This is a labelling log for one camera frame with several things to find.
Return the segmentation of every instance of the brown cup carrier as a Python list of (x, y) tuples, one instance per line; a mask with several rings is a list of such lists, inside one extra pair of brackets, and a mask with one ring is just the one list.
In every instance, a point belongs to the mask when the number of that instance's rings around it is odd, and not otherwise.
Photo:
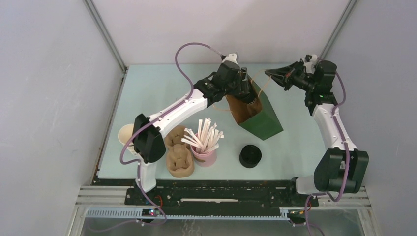
[(230, 95), (226, 95), (226, 99), (236, 123), (256, 137), (266, 140), (284, 129), (265, 92), (259, 93), (259, 86), (250, 80), (254, 91), (258, 93), (258, 99), (253, 104), (243, 103)]
[(167, 169), (176, 178), (188, 177), (194, 172), (190, 145), (181, 142), (184, 129), (185, 126), (178, 125), (165, 137), (165, 144), (168, 147)]

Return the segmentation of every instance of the white wall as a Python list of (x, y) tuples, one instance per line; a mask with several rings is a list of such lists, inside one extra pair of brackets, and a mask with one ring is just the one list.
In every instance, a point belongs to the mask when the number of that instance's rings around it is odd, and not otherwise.
[(343, 122), (369, 153), (365, 186), (385, 236), (416, 235), (416, 12), (415, 0), (359, 1), (328, 57), (346, 84)]
[[(239, 62), (293, 62), (319, 54), (349, 0), (95, 0), (127, 64), (174, 63), (202, 42)], [(217, 63), (201, 47), (181, 63)]]
[(121, 71), (81, 0), (0, 1), (0, 235), (63, 235)]

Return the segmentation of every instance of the black cup lid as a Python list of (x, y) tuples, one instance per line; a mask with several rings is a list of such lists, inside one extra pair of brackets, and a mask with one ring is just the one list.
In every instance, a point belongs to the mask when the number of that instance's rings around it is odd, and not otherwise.
[(246, 168), (254, 168), (261, 160), (261, 150), (255, 145), (246, 145), (239, 155), (240, 163)]

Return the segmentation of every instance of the table surface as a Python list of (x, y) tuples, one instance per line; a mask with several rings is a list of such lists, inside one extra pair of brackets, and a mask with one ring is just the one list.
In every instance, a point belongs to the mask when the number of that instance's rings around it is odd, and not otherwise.
[[(248, 68), (250, 76), (261, 69), (280, 68), (286, 64), (242, 64)], [(195, 83), (213, 71), (218, 64), (185, 64), (183, 71)], [(268, 80), (264, 73), (254, 78), (262, 87)], [(100, 160), (99, 178), (121, 179), (136, 177), (137, 164), (122, 165), (119, 155), (122, 144), (118, 140), (118, 131), (126, 124), (133, 123), (141, 113), (148, 116), (163, 110), (190, 90), (188, 82), (178, 72), (175, 65), (131, 65), (111, 125), (104, 154)], [(230, 112), (209, 107), (200, 111), (182, 124), (194, 131), (198, 128), (198, 119), (211, 118), (217, 123), (217, 129), (224, 132), (219, 141), (217, 161), (207, 168), (195, 166), (194, 173), (182, 179), (226, 179), (226, 180), (285, 180), (307, 176), (314, 170), (325, 153), (325, 146), (319, 128), (304, 105), (305, 94), (294, 87), (284, 91), (282, 87), (270, 82), (264, 89), (284, 131), (262, 141), (238, 126)], [(216, 103), (217, 108), (227, 110), (224, 98)], [(243, 167), (239, 162), (239, 153), (247, 145), (253, 144), (262, 152), (262, 159), (252, 169)], [(157, 162), (157, 179), (176, 179), (166, 168), (166, 154)], [(125, 160), (134, 159), (127, 151)]]

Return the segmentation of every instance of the paper cup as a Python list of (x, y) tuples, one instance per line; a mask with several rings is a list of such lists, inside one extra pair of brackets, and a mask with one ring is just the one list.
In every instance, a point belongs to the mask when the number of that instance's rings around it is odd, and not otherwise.
[(217, 160), (216, 150), (213, 150), (207, 154), (199, 154), (195, 151), (195, 147), (191, 146), (191, 151), (193, 152), (195, 163), (201, 167), (209, 167), (213, 165)]
[[(129, 140), (130, 137), (132, 137), (133, 134), (133, 126), (134, 124), (127, 124), (123, 126), (119, 130), (118, 138), (119, 142), (124, 146), (126, 142)], [(138, 154), (135, 152), (135, 149), (133, 147), (133, 142), (129, 143), (129, 146), (127, 147), (129, 152), (131, 152), (133, 155), (137, 156)]]

